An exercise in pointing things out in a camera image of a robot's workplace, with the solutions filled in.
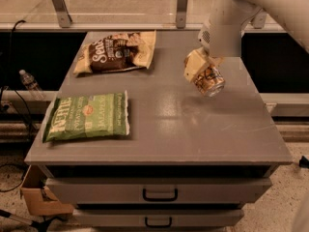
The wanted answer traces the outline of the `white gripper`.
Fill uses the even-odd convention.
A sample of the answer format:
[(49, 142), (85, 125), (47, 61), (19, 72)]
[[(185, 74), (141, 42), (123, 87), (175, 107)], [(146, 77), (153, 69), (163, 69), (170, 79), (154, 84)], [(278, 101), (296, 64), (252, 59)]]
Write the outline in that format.
[(217, 68), (224, 61), (222, 57), (240, 57), (241, 31), (238, 18), (217, 22), (208, 16), (198, 34), (202, 47), (192, 50), (184, 60), (185, 79), (192, 82), (210, 64)]

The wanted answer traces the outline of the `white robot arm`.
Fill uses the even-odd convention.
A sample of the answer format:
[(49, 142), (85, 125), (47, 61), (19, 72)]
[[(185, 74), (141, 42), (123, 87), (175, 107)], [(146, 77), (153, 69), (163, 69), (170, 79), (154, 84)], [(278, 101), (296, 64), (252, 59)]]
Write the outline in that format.
[(239, 57), (241, 34), (253, 17), (269, 14), (300, 46), (309, 51), (308, 0), (212, 0), (211, 12), (201, 28), (209, 38), (184, 60), (187, 81), (209, 67), (221, 64), (225, 57)]

